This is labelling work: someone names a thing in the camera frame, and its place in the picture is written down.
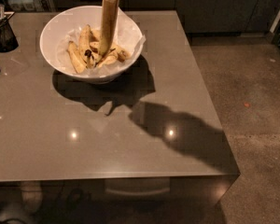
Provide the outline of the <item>large spotted yellow banana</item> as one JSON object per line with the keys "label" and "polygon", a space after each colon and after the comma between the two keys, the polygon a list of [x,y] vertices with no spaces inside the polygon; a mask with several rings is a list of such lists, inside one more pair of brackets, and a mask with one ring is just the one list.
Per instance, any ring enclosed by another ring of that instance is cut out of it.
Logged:
{"label": "large spotted yellow banana", "polygon": [[103,0],[100,30],[99,55],[104,57],[109,52],[116,28],[119,0],[110,2]]}

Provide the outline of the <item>white paper bowl liner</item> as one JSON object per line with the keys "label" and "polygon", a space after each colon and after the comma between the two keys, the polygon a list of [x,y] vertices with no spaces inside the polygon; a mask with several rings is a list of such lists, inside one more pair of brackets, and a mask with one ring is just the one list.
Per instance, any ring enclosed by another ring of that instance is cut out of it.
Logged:
{"label": "white paper bowl liner", "polygon": [[69,28],[56,47],[56,67],[66,75],[89,83],[107,83],[121,75],[139,57],[145,37],[136,23],[119,10],[114,38],[104,58],[101,7],[75,7],[58,16]]}

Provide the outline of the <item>upright yellow banana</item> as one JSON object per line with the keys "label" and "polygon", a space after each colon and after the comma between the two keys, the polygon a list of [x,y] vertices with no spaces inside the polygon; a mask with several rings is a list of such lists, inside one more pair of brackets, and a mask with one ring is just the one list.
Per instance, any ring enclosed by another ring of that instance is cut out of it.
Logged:
{"label": "upright yellow banana", "polygon": [[86,25],[80,32],[78,39],[78,50],[81,58],[87,61],[91,56],[90,47],[91,27]]}

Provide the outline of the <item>white ceramic bowl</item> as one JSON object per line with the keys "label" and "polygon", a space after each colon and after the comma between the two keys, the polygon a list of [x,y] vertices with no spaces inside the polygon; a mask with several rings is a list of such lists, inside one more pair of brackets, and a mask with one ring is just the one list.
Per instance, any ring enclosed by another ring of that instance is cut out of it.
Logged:
{"label": "white ceramic bowl", "polygon": [[146,41],[138,25],[121,9],[118,10],[114,42],[131,53],[129,60],[86,69],[78,74],[67,52],[68,42],[78,44],[80,32],[87,24],[92,29],[100,29],[101,17],[101,7],[82,6],[67,9],[52,18],[40,36],[40,50],[45,60],[57,71],[91,84],[104,84],[119,77],[136,62]]}

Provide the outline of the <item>small banana pieces cluster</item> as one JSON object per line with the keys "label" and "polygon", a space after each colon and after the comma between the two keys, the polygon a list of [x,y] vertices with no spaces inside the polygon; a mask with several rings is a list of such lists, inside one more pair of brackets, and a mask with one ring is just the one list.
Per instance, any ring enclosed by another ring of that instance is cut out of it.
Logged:
{"label": "small banana pieces cluster", "polygon": [[85,52],[87,66],[89,68],[102,67],[104,65],[110,65],[115,62],[125,62],[129,60],[132,55],[129,51],[119,46],[116,43],[111,45],[110,51],[106,54],[104,58],[99,60],[99,41],[100,32],[98,30],[91,30],[90,32],[90,48]]}

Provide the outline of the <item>left lying yellow banana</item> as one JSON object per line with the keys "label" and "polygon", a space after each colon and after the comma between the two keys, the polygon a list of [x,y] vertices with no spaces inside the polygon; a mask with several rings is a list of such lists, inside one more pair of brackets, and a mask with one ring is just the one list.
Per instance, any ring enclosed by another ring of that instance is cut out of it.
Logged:
{"label": "left lying yellow banana", "polygon": [[74,69],[78,74],[82,73],[86,69],[86,64],[84,60],[81,58],[77,45],[73,41],[68,42],[67,52],[70,56],[70,60]]}

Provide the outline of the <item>black mesh utensil holder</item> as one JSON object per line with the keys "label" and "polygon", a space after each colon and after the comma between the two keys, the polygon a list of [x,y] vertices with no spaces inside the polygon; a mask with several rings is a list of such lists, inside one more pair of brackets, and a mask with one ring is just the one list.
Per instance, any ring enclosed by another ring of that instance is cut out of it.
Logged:
{"label": "black mesh utensil holder", "polygon": [[10,52],[18,46],[17,38],[5,13],[5,6],[0,4],[0,52]]}

